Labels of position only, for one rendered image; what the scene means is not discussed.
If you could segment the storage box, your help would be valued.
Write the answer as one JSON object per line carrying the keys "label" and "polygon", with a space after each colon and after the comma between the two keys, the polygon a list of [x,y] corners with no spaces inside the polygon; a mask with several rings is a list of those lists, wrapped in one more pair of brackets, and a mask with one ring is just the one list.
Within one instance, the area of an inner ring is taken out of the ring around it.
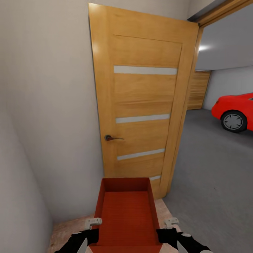
{"label": "storage box", "polygon": [[103,178],[94,218],[101,218],[92,253],[159,253],[160,229],[150,179]]}

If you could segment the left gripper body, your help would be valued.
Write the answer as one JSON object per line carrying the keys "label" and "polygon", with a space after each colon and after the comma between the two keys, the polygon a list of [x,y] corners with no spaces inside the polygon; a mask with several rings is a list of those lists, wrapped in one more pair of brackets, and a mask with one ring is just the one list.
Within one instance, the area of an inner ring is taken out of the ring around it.
{"label": "left gripper body", "polygon": [[88,245],[97,243],[99,241],[99,229],[85,230],[85,232],[89,234]]}

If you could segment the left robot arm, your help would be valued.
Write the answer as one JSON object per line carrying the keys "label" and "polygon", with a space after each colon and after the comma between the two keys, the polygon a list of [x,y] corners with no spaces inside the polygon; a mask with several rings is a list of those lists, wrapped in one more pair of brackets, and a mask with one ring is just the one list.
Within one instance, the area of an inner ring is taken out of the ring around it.
{"label": "left robot arm", "polygon": [[68,242],[55,253],[85,253],[88,245],[99,241],[99,229],[91,229],[91,227],[100,224],[102,224],[101,218],[87,219],[85,231],[73,233]]}

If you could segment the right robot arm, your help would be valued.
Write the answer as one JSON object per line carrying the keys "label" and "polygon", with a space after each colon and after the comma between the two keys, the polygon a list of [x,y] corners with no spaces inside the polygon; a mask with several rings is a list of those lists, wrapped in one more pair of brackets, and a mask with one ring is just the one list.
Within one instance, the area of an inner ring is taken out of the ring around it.
{"label": "right robot arm", "polygon": [[157,229],[158,240],[161,244],[168,243],[176,248],[179,253],[213,253],[207,246],[203,246],[193,239],[192,235],[184,232],[177,233],[176,228],[172,225],[178,224],[178,222],[175,217],[165,218],[165,228]]}

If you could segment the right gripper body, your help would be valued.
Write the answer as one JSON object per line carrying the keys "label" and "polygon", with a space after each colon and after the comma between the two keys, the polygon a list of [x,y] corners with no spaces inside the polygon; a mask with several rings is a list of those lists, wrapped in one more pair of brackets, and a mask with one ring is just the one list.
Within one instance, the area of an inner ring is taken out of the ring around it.
{"label": "right gripper body", "polygon": [[176,228],[173,227],[173,229],[157,229],[157,233],[158,233],[158,240],[159,242],[162,243],[168,243],[171,246],[171,235],[173,234],[173,232],[177,232]]}

